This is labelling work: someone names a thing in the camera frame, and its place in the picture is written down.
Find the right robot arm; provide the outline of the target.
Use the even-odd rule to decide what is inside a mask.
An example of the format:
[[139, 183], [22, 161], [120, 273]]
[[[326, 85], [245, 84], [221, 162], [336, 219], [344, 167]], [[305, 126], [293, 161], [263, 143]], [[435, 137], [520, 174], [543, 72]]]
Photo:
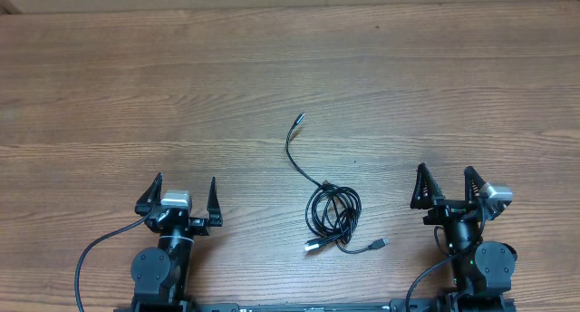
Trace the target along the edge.
[[[485, 241], [484, 229], [512, 202], [513, 191], [505, 185], [483, 180], [471, 166], [464, 171], [464, 198], [445, 197], [426, 163], [417, 167], [411, 197], [413, 210], [426, 210], [423, 223], [434, 228], [433, 236], [445, 256], [411, 283], [404, 299], [406, 311], [514, 311], [511, 289], [517, 262], [516, 250], [507, 243]], [[433, 299], [413, 300], [413, 291], [435, 270], [451, 266], [452, 288]]]

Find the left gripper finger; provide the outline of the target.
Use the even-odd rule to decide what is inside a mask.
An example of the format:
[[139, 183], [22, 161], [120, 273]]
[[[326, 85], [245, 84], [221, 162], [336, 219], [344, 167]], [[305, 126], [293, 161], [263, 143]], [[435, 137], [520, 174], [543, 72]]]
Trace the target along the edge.
[[160, 203], [160, 194], [162, 189], [163, 175], [157, 174], [151, 185], [137, 199], [135, 204], [135, 213], [138, 215], [147, 215], [151, 209]]
[[215, 177], [212, 178], [209, 188], [207, 212], [208, 212], [208, 225], [210, 227], [221, 227], [223, 225], [223, 217], [221, 214], [221, 208], [218, 203]]

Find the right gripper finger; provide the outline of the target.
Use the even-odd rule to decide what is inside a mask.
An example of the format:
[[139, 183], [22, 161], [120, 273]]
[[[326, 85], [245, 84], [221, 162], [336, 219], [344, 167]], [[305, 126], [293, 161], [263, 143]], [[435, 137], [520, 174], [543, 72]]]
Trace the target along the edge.
[[468, 166], [464, 170], [464, 180], [465, 200], [469, 203], [478, 202], [479, 192], [486, 182], [472, 166]]
[[427, 164], [422, 162], [417, 167], [417, 177], [410, 207], [416, 210], [429, 210], [441, 204], [445, 195], [433, 178]]

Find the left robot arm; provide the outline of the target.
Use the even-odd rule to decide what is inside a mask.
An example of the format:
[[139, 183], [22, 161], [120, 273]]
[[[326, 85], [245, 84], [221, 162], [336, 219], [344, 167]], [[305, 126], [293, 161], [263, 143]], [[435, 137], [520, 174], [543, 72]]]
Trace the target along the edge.
[[193, 199], [186, 190], [162, 190], [158, 174], [135, 204], [142, 223], [159, 235], [158, 244], [139, 252], [131, 262], [134, 281], [132, 311], [194, 311], [186, 294], [195, 237], [205, 237], [223, 225], [216, 181], [209, 187], [205, 218], [191, 215]]

